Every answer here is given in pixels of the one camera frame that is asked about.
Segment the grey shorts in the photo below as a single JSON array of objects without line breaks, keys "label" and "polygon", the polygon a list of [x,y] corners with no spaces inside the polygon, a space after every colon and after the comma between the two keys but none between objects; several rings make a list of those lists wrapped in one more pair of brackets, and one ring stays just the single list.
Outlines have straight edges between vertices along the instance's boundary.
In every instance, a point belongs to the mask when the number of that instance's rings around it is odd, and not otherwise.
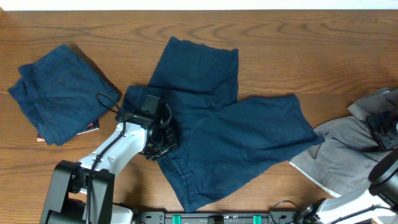
[{"label": "grey shorts", "polygon": [[389,154],[372,136],[366,119],[397,111],[397,90],[381,88],[347,107],[349,116],[314,131],[325,141],[293,157],[289,164],[328,194],[339,197],[367,184],[373,167]]}]

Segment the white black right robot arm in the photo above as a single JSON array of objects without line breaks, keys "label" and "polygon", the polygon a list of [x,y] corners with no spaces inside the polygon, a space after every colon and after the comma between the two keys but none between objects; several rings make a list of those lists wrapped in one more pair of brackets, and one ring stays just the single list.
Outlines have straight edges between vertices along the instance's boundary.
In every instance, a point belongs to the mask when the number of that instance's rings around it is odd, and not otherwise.
[{"label": "white black right robot arm", "polygon": [[397,112],[333,119],[315,128],[324,142],[290,164],[331,195],[312,204],[309,223],[356,223],[397,213]]}]

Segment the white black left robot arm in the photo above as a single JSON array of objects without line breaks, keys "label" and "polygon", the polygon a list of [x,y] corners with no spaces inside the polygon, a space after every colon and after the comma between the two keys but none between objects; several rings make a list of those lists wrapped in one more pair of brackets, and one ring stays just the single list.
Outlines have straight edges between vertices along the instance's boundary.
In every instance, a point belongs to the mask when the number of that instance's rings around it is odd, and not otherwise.
[{"label": "white black left robot arm", "polygon": [[133,209],[113,202],[114,181],[135,155],[156,161],[178,147],[172,111],[147,95],[141,109],[115,112],[118,125],[102,145],[77,162],[56,165],[41,223],[139,223]]}]

